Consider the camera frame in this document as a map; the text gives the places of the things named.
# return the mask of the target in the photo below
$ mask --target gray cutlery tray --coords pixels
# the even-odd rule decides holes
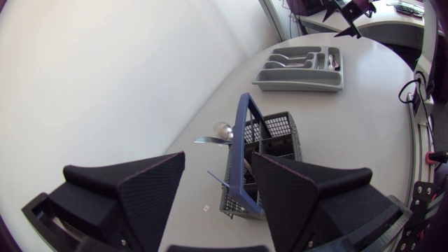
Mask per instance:
[[[338,70],[329,68],[334,55]],[[301,46],[277,48],[268,56],[252,84],[261,90],[336,92],[344,88],[342,57],[339,48]]]

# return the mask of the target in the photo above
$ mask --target blue basket handle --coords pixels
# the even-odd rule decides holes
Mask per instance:
[[[244,190],[244,129],[246,127],[247,109],[259,122],[260,127],[264,127],[265,132],[270,137],[263,115],[258,109],[249,93],[244,93],[239,98],[237,117],[233,129],[233,144],[230,149],[230,196],[245,208],[250,214],[260,215],[263,210],[257,205],[249,194]]]

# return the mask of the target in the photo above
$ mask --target round table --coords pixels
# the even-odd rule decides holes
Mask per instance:
[[[268,48],[236,68],[198,111],[167,151],[185,151],[185,171],[171,209],[161,251],[170,244],[201,247],[274,246],[265,221],[219,211],[228,149],[193,143],[213,136],[219,121],[233,125],[239,97],[249,92],[263,115],[289,111],[297,125],[303,161],[327,167],[369,167],[371,184],[385,195],[405,201],[410,172],[410,123],[407,107],[398,101],[400,88],[413,79],[393,51],[368,38],[335,34],[297,37]],[[330,92],[261,91],[251,81],[275,48],[335,46],[344,62],[344,89]]]

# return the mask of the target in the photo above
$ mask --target desk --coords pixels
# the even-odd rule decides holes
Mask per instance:
[[[185,151],[186,166],[164,232],[161,251],[170,244],[202,247],[274,246],[265,221],[229,219],[219,211],[228,148],[193,143],[213,136],[218,121],[235,122],[239,96],[249,92],[264,115],[290,111],[300,136],[304,162],[334,168],[369,167],[371,184],[405,201],[410,172],[410,125],[398,92],[413,74],[384,45],[368,38],[311,34],[268,48],[235,69],[198,111],[169,148]],[[263,92],[251,81],[274,48],[336,46],[344,58],[341,92]],[[205,205],[210,208],[203,211]]]
[[[362,15],[355,22],[361,34],[380,43],[407,46],[421,49],[423,44],[424,20],[397,13],[393,6],[387,3],[396,3],[392,0],[375,1],[377,9],[371,18]],[[422,6],[423,3],[415,0],[406,0],[410,4]],[[318,32],[341,32],[349,27],[340,12],[333,13],[325,22],[322,22],[326,10],[314,15],[300,16],[301,23]]]

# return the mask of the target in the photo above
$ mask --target mesh basket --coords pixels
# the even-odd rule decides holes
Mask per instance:
[[[268,135],[270,137],[268,138],[265,136],[266,134],[262,133],[263,129],[260,127],[259,120],[252,120],[252,123],[251,121],[248,121],[244,127],[244,158],[247,162],[251,164],[251,155],[253,151],[301,161],[302,154],[300,152],[298,131],[290,113],[276,113],[264,116],[263,119],[266,123],[267,131],[269,132]],[[227,168],[225,170],[226,183],[230,183],[230,175],[231,172],[234,171],[232,170],[231,159],[231,151],[229,151]],[[256,181],[246,166],[244,166],[242,176],[244,190],[259,207],[263,208],[256,187]],[[229,188],[225,186],[223,186],[220,211],[231,218],[236,215],[242,218],[266,220],[264,211],[261,214],[254,214],[245,210],[245,208],[230,195]]]

